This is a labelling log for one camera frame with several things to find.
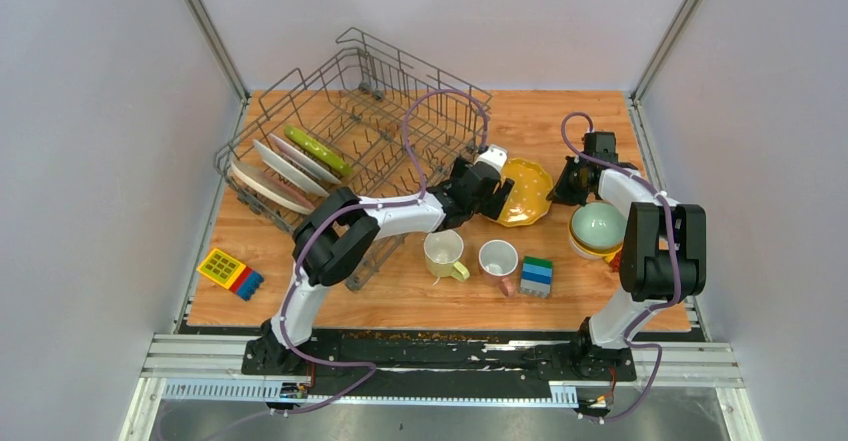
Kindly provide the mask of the yellow polka dot plate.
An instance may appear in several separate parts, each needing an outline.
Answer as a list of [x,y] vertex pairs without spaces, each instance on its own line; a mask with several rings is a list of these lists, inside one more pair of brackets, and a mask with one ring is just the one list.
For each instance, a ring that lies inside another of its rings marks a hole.
[[547,199],[553,189],[549,173],[538,163],[523,158],[510,158],[502,170],[503,180],[514,182],[503,210],[495,222],[504,227],[534,224],[550,209]]

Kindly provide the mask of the green scalloped plate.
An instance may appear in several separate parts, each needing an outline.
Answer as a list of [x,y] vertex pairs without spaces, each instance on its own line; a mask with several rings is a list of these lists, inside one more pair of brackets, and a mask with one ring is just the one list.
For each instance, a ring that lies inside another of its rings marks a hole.
[[339,154],[307,134],[305,131],[294,126],[284,128],[285,136],[293,141],[310,155],[316,157],[334,172],[348,176],[353,172],[353,167]]

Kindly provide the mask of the grey wire dish rack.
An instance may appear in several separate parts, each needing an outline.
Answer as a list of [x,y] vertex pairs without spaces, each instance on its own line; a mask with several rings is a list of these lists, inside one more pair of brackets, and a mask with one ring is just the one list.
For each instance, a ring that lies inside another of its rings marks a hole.
[[[417,194],[424,186],[446,180],[458,157],[473,162],[490,145],[487,91],[358,28],[347,29],[338,44],[338,52],[313,73],[293,70],[258,95],[257,117],[216,155],[218,172],[239,200],[291,239],[307,216],[340,188],[370,198]],[[348,176],[334,172],[289,140],[286,126],[305,131],[342,156],[353,172]],[[316,180],[300,168],[329,195],[308,194],[291,184],[264,164],[252,145],[257,139],[293,164],[273,146],[270,134],[312,158],[341,184]],[[273,203],[230,172],[234,160],[258,167],[293,188],[315,209],[303,215]],[[362,264],[340,283],[358,288],[407,235],[376,241]]]

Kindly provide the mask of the teal rimmed plate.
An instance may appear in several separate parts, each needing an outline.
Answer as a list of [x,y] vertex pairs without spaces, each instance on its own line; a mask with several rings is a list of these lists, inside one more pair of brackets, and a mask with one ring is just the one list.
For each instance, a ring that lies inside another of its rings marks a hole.
[[280,137],[270,134],[269,140],[285,158],[316,180],[333,185],[341,184],[341,180],[338,177]]

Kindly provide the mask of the red and teal floral plate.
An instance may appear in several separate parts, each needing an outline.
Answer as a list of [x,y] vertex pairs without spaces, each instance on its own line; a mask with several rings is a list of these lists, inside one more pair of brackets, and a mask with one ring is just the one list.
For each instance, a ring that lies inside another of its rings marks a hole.
[[320,186],[299,168],[283,159],[270,147],[266,146],[257,139],[252,140],[252,145],[259,153],[264,164],[288,180],[294,186],[308,194],[318,195],[321,197],[327,197],[329,195],[329,192],[325,188]]

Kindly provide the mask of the cream and pink plate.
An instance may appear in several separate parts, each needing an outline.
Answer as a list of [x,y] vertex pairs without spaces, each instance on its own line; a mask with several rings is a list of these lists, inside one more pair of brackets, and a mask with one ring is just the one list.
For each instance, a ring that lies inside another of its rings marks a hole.
[[230,163],[230,172],[248,187],[283,208],[303,215],[308,215],[315,209],[299,192],[258,167],[234,160]]

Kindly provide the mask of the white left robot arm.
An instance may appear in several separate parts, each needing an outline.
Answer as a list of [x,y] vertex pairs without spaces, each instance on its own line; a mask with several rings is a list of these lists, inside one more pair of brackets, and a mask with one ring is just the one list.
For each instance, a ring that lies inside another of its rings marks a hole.
[[473,162],[458,157],[448,179],[417,194],[370,198],[347,187],[333,192],[294,230],[289,287],[260,337],[247,343],[242,373],[298,372],[330,288],[354,273],[376,241],[409,233],[451,239],[477,214],[498,218],[514,185],[501,177],[507,159],[496,146]]

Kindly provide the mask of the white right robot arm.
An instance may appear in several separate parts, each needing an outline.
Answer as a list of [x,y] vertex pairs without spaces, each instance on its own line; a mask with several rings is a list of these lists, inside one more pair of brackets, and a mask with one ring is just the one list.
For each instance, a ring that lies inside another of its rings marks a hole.
[[577,374],[596,378],[629,355],[632,339],[658,311],[701,293],[706,284],[706,213],[679,204],[616,153],[614,133],[589,131],[584,147],[567,157],[548,200],[584,206],[588,197],[612,206],[626,221],[620,249],[620,288],[586,318],[573,341]]

